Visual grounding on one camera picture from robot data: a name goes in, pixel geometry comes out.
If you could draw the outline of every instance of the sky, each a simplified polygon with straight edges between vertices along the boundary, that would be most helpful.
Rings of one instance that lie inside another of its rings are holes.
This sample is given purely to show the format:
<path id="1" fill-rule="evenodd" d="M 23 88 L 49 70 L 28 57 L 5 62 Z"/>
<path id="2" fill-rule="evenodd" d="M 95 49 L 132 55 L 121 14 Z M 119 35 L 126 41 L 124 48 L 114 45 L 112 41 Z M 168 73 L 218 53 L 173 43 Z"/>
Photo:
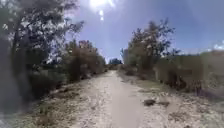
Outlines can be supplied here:
<path id="1" fill-rule="evenodd" d="M 120 58 L 132 32 L 169 19 L 172 47 L 185 53 L 224 48 L 224 0 L 79 0 L 73 22 L 84 20 L 78 40 L 90 40 L 106 58 Z"/>

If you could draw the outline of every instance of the shrub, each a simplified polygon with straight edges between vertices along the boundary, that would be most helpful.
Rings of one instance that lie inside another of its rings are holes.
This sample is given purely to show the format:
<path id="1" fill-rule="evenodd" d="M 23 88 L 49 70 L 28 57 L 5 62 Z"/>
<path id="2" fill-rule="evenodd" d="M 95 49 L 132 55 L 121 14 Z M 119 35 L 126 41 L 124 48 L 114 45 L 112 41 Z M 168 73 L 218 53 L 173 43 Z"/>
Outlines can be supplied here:
<path id="1" fill-rule="evenodd" d="M 179 55 L 162 58 L 154 67 L 156 79 L 170 87 L 195 91 L 203 82 L 203 63 L 200 55 Z"/>
<path id="2" fill-rule="evenodd" d="M 35 99 L 39 99 L 45 94 L 48 94 L 50 90 L 54 89 L 57 85 L 57 81 L 55 79 L 51 79 L 42 73 L 30 73 L 28 78 L 31 92 Z"/>

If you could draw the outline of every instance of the dirt path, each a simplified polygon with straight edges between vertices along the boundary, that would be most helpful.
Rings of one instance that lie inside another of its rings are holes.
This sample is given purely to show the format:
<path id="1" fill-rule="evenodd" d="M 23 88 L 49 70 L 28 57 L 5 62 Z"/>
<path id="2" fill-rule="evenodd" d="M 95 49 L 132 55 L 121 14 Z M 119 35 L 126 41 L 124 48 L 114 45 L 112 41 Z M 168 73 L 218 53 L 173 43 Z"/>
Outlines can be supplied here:
<path id="1" fill-rule="evenodd" d="M 204 100 L 143 90 L 124 82 L 115 71 L 94 78 L 86 87 L 76 123 L 71 128 L 222 128 L 222 113 Z M 169 106 L 143 105 L 145 99 Z"/>

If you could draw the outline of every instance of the sunlight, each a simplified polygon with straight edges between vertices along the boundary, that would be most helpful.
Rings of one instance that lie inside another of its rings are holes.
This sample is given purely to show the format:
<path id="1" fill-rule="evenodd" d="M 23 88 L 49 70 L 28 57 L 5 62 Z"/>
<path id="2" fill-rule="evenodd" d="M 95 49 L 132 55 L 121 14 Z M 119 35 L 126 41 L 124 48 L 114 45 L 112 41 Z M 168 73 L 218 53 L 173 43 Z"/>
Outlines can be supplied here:
<path id="1" fill-rule="evenodd" d="M 107 3 L 107 0 L 90 0 L 90 5 L 93 8 L 97 8 L 99 6 L 103 6 Z"/>

